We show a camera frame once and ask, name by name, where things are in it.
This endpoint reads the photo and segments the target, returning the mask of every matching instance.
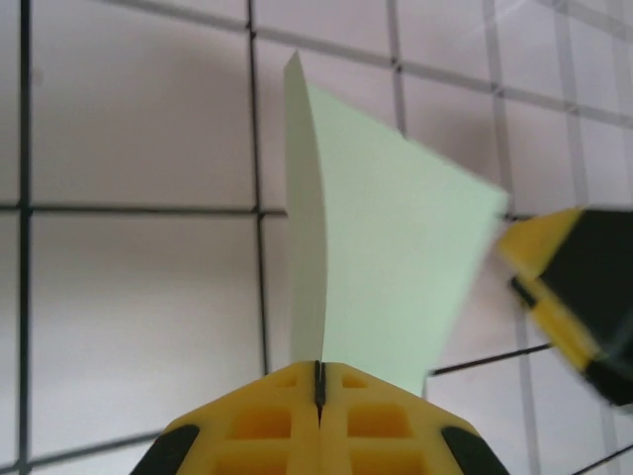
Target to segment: paper sheet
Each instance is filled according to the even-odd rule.
[[[419,395],[505,193],[307,85],[297,54],[285,103],[292,358]]]

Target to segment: white grid background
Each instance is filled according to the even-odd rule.
[[[511,218],[633,203],[628,0],[0,0],[0,474],[126,473],[287,363],[295,49],[311,83],[507,189]],[[631,422],[506,278],[489,257],[426,397],[512,474],[633,472],[609,458]]]

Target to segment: light green paper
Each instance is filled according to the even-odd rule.
[[[297,54],[285,103],[292,359],[419,395],[506,195],[307,85]]]

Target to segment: black and yellow object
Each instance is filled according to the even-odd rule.
[[[574,208],[511,226],[512,289],[608,401],[633,403],[633,212]]]
[[[507,473],[467,422],[350,366],[317,361],[174,421],[132,475]]]

